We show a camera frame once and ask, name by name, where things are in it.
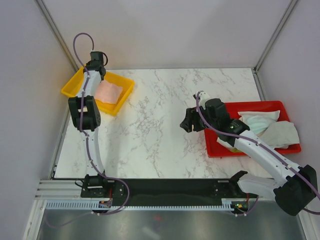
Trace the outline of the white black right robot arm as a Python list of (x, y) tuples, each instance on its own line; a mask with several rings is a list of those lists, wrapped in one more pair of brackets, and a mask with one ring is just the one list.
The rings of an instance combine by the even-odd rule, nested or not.
[(248, 125), (231, 118), (225, 103), (211, 98), (206, 92), (193, 95), (195, 107), (187, 108), (180, 127), (187, 133), (210, 129), (231, 147), (255, 160), (271, 178), (238, 172), (228, 185), (229, 193), (241, 197), (244, 193), (273, 200), (287, 214), (296, 216), (300, 211), (319, 215), (307, 205), (320, 197), (317, 173), (310, 165), (304, 167), (287, 159), (264, 143)]

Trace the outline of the pink waffle towel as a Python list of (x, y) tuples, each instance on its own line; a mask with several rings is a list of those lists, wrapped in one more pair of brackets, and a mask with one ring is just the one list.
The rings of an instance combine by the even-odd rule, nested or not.
[(122, 86), (103, 80), (95, 93), (95, 99), (104, 104), (116, 104), (123, 91)]

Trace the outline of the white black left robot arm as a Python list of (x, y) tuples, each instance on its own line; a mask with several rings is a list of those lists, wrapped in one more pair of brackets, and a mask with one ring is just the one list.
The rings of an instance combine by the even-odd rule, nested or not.
[(108, 58), (101, 51), (91, 51), (90, 61), (83, 68), (83, 83), (75, 97), (68, 99), (73, 126), (80, 132), (85, 148), (86, 175), (82, 180), (82, 198), (105, 198), (110, 186), (103, 174), (99, 149), (98, 132), (101, 114), (95, 92), (106, 75), (105, 64)]

